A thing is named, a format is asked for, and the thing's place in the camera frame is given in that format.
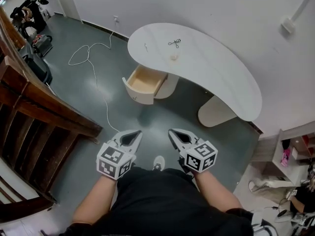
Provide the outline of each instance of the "pink object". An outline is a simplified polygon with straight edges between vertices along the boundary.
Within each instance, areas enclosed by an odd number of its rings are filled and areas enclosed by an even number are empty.
[[[283,151],[283,154],[282,154],[282,159],[281,159],[281,164],[284,166],[284,167],[287,167],[287,162],[289,160],[289,157],[290,157],[290,149],[287,148]]]

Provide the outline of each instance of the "desk leg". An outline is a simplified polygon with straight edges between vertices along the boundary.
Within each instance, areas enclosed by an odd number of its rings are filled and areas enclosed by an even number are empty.
[[[213,127],[236,117],[236,114],[215,95],[198,111],[200,123],[206,127]]]
[[[179,77],[177,75],[169,73],[166,80],[157,91],[157,94],[154,96],[154,99],[165,99],[169,97],[175,91],[178,79]]]

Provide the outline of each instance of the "desk drawer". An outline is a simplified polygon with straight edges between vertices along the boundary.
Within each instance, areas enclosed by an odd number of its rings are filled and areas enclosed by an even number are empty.
[[[167,73],[139,65],[127,81],[123,78],[123,82],[133,100],[141,104],[151,105],[166,75]]]

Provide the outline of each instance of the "power outlet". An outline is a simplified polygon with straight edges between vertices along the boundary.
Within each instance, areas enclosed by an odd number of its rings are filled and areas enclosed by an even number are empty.
[[[119,18],[118,18],[118,16],[114,16],[114,21],[115,21],[116,23],[119,23]]]

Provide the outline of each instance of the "person's arm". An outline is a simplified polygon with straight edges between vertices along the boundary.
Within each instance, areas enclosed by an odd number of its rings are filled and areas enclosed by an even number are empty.
[[[304,207],[305,207],[305,205],[304,205],[302,202],[298,201],[298,200],[296,199],[296,197],[291,196],[289,200],[291,200],[292,204],[293,204],[294,207],[298,210],[298,212],[300,212],[300,213],[303,213],[303,212],[304,212]]]
[[[193,173],[198,188],[209,205],[226,212],[233,208],[242,208],[241,203],[209,171]]]
[[[112,203],[115,187],[115,180],[101,176],[76,209],[72,223],[92,225],[103,215],[107,214]]]
[[[32,11],[29,8],[23,6],[22,10],[24,10],[26,12],[26,17],[25,18],[31,18],[33,16]]]

